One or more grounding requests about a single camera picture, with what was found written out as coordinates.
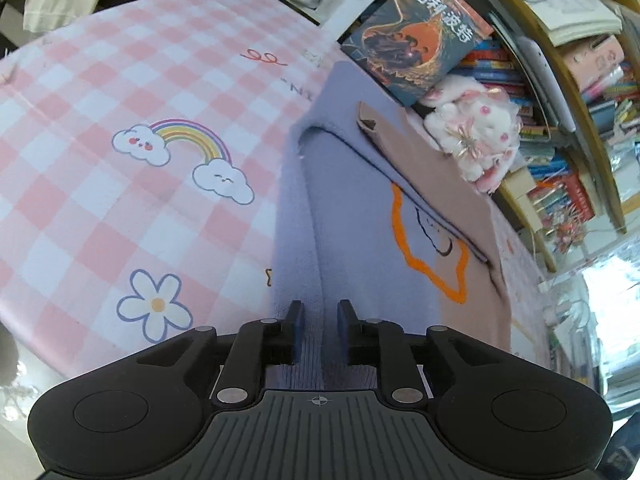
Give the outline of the row of colourful books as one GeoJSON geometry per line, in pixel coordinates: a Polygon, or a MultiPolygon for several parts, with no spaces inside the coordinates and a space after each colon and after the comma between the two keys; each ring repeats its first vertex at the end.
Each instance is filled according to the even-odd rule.
{"type": "Polygon", "coordinates": [[[578,92],[572,76],[567,72],[557,73],[553,62],[547,60],[573,114],[575,133],[562,131],[550,110],[541,103],[534,78],[527,73],[515,39],[491,37],[484,40],[460,62],[460,70],[488,86],[503,88],[511,100],[525,110],[520,133],[521,153],[526,165],[539,169],[534,173],[536,178],[549,177],[566,169],[559,162],[552,162],[561,152],[565,153],[569,164],[583,162],[591,174],[597,199],[604,200],[608,214],[620,223],[624,214],[639,208],[639,185],[634,183],[625,188],[615,181],[614,170],[622,170],[623,163],[610,157],[587,107],[577,104],[578,92]]]}

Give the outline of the white tablet on books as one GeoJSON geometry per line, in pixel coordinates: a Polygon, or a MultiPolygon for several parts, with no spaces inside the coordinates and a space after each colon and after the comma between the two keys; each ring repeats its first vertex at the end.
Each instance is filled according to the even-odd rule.
{"type": "Polygon", "coordinates": [[[551,66],[536,41],[525,36],[517,36],[518,45],[527,73],[534,78],[537,96],[546,110],[550,110],[556,125],[566,133],[577,131],[574,117],[551,66]]]}

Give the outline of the pink white bunny plush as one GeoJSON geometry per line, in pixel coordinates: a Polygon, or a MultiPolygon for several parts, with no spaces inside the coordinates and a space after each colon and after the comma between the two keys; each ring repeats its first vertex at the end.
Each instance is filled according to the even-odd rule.
{"type": "Polygon", "coordinates": [[[520,107],[497,87],[448,75],[419,103],[430,109],[423,125],[437,147],[457,163],[478,192],[500,186],[520,147],[520,107]]]}

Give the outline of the colourful toy bouquet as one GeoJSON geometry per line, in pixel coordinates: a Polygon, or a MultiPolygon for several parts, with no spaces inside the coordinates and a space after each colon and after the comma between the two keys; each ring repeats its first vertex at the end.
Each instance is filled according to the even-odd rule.
{"type": "Polygon", "coordinates": [[[542,223],[544,238],[558,254],[582,244],[586,224],[596,213],[582,182],[574,174],[536,182],[528,197],[542,223]]]}

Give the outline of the Harry Potter book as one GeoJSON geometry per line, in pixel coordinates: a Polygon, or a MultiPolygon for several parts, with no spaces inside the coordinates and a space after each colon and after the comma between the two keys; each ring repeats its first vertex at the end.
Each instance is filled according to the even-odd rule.
{"type": "Polygon", "coordinates": [[[386,0],[342,50],[411,106],[493,33],[465,0],[386,0]]]}

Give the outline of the purple and pink sweater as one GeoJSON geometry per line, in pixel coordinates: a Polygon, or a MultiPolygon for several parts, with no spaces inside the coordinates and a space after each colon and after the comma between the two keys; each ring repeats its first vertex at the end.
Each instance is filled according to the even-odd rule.
{"type": "Polygon", "coordinates": [[[337,306],[424,333],[444,324],[500,349],[511,305],[491,206],[352,62],[334,65],[282,159],[273,310],[304,306],[299,355],[273,382],[300,390],[374,382],[348,366],[337,306]]]}

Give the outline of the pink checkered desk mat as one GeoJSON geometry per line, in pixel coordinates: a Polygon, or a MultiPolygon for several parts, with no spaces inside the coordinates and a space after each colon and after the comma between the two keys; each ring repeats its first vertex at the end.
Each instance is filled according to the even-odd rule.
{"type": "MultiPolygon", "coordinates": [[[[280,315],[285,142],[342,61],[274,0],[140,0],[5,58],[2,322],[74,377],[194,327],[280,315]]],[[[486,198],[509,350],[544,298],[486,198]]]]}

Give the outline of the wooden bookshelf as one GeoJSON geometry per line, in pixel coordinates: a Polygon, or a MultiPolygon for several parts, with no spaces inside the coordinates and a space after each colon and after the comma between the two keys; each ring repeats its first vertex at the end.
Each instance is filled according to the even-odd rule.
{"type": "Polygon", "coordinates": [[[480,192],[497,192],[556,272],[599,214],[627,231],[587,104],[623,75],[605,0],[336,0],[322,26],[480,192]]]}

